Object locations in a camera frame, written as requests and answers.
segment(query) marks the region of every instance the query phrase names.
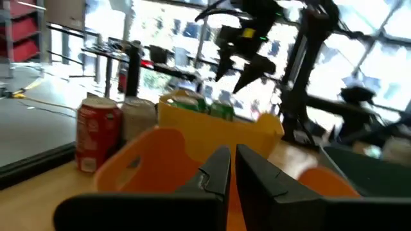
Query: drink can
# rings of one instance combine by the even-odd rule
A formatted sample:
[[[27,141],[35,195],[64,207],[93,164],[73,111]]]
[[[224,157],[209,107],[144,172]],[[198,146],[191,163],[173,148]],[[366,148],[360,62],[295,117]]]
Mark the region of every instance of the drink can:
[[[232,121],[234,119],[234,107],[229,101],[214,100],[210,107],[210,116]]]
[[[123,139],[131,141],[157,124],[154,103],[135,97],[126,98],[123,111]]]
[[[198,112],[198,102],[187,96],[174,96],[168,100],[170,105]]]
[[[193,92],[193,91],[190,91],[190,90],[187,90],[186,94],[187,94],[188,97],[193,98],[197,101],[199,112],[205,112],[206,111],[207,103],[206,103],[206,100],[204,99],[203,95],[201,95],[199,93],[196,93],[196,92]]]
[[[80,171],[93,173],[119,147],[122,112],[115,101],[87,98],[77,112],[75,157]]]

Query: green can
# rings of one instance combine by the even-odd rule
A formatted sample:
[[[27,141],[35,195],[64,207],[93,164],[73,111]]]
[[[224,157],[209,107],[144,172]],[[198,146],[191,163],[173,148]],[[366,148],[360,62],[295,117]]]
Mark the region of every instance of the green can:
[[[186,96],[174,96],[167,100],[169,105],[198,112],[198,103],[195,99]]]
[[[210,116],[232,121],[234,119],[234,107],[229,101],[215,100],[210,107]]]
[[[207,103],[203,95],[196,93],[196,92],[189,91],[189,90],[186,91],[186,94],[188,97],[193,98],[197,101],[199,112],[206,111]]]

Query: wooden table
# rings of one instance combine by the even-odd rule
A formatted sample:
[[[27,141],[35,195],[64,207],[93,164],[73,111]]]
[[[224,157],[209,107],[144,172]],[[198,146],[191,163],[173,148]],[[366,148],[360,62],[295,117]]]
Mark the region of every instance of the wooden table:
[[[282,142],[269,161],[292,177],[317,164],[317,154]],[[43,173],[0,192],[0,230],[54,230],[52,216],[63,200],[93,191],[92,175],[81,173],[74,162]]]

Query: red shelf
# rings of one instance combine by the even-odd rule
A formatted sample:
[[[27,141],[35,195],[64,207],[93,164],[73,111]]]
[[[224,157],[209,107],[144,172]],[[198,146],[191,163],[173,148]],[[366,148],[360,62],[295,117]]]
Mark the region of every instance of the red shelf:
[[[27,40],[13,48],[14,62],[24,62],[39,54],[39,48],[33,40]]]
[[[36,12],[37,9],[26,6],[20,3],[17,3],[18,0],[11,0],[10,1],[10,14],[12,15],[12,19],[18,19],[22,16],[28,15],[30,13]],[[20,2],[25,2],[29,4],[35,4],[34,0],[20,0]]]
[[[33,18],[26,18],[19,22],[15,22],[12,25],[12,40],[13,42],[18,42],[22,39],[29,38],[34,34],[38,34],[39,29],[37,28],[36,22]],[[5,27],[0,28],[0,34],[5,37]]]

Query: gray floor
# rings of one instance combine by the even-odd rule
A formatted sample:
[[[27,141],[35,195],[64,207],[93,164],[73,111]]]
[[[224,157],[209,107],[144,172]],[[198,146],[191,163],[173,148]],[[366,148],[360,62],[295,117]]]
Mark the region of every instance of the gray floor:
[[[32,68],[18,67],[13,79],[1,81],[8,89],[17,90],[28,86],[39,74]],[[76,84],[48,74],[44,77],[25,95],[72,108],[77,108],[86,95],[85,89]],[[24,99],[0,99],[0,167],[74,142],[74,117],[75,112],[69,109]]]

